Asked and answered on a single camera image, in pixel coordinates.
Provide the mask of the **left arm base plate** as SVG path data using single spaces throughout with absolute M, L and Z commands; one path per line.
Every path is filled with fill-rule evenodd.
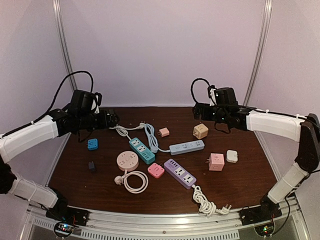
M 89 211 L 69 206 L 63 206 L 62 209 L 58 207 L 47 208 L 41 205 L 41 209 L 45 210 L 47 218 L 54 219 L 73 226 L 85 227 L 89 217 Z

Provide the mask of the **teal power strip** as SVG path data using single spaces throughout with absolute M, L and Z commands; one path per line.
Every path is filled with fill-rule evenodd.
M 144 163 L 150 165 L 155 162 L 155 154 L 147 148 L 137 137 L 129 140 L 131 149 L 143 160 Z

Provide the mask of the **small dark plug charger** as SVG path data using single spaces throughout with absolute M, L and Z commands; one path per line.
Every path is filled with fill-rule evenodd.
M 88 163 L 88 169 L 89 169 L 92 173 L 94 173 L 94 172 L 97 171 L 96 165 L 95 165 L 95 163 L 94 163 L 93 161 L 91 161 L 91 162 Z

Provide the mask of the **pink cube socket adapter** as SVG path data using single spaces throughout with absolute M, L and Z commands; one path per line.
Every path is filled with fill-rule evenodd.
M 211 153 L 207 162 L 209 171 L 221 172 L 225 166 L 225 159 L 222 153 Z

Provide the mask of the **pink square plug adapter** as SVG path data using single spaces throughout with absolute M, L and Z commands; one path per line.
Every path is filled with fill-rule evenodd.
M 165 173 L 165 169 L 154 162 L 147 168 L 147 172 L 155 179 L 159 179 Z

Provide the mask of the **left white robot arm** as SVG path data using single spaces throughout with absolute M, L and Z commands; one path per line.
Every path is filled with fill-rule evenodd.
M 120 118 L 112 110 L 90 112 L 83 116 L 75 116 L 61 109 L 49 112 L 41 120 L 31 123 L 9 135 L 0 136 L 0 193 L 12 194 L 27 201 L 39 203 L 51 208 L 52 213 L 61 222 L 72 218 L 72 211 L 61 198 L 49 187 L 27 180 L 14 173 L 9 162 L 17 155 L 30 148 L 65 134 L 77 134 L 80 130 L 89 132 L 113 128 Z

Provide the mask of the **beige cube socket adapter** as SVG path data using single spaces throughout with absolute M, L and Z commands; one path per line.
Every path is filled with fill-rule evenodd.
M 196 137 L 198 140 L 201 140 L 208 135 L 208 132 L 209 132 L 209 128 L 203 123 L 200 123 L 194 126 L 192 135 Z

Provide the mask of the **purple power strip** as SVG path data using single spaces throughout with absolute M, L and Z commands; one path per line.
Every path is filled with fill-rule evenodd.
M 187 190 L 190 190 L 191 188 L 196 186 L 197 178 L 172 158 L 168 159 L 163 166 L 165 171 L 169 173 Z

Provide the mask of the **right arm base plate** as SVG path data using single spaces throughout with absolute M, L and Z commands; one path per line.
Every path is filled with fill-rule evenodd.
M 258 206 L 245 206 L 239 212 L 243 226 L 269 221 L 274 217 L 281 217 L 279 204 L 262 203 Z

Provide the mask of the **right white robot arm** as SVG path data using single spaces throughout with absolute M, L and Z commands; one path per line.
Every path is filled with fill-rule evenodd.
M 282 178 L 261 199 L 256 210 L 259 220 L 268 220 L 278 204 L 299 184 L 316 172 L 320 164 L 320 126 L 315 114 L 308 116 L 274 113 L 253 107 L 197 102 L 192 113 L 195 119 L 226 124 L 228 130 L 263 132 L 293 140 L 299 144 L 294 163 Z

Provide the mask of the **white plug adapter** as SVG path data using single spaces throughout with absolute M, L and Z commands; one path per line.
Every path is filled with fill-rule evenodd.
M 236 150 L 227 150 L 226 152 L 226 161 L 228 163 L 237 163 L 238 162 L 238 152 Z

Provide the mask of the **small pink charger plug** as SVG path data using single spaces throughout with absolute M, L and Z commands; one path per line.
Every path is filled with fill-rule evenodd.
M 161 136 L 162 138 L 167 137 L 170 135 L 170 131 L 167 127 L 161 128 L 158 131 L 158 135 Z

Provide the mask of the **blue plug adapter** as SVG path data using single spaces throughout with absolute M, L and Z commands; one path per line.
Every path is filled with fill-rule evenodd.
M 87 141 L 87 149 L 89 151 L 94 151 L 99 148 L 99 142 L 97 138 L 92 138 Z

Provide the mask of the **blue-grey power strip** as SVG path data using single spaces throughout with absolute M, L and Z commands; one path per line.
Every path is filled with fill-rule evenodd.
M 202 140 L 195 140 L 195 141 L 189 141 L 189 142 L 170 145 L 169 150 L 170 150 L 170 154 L 174 156 L 174 155 L 200 151 L 200 150 L 203 150 L 204 147 L 205 147 L 205 144 Z

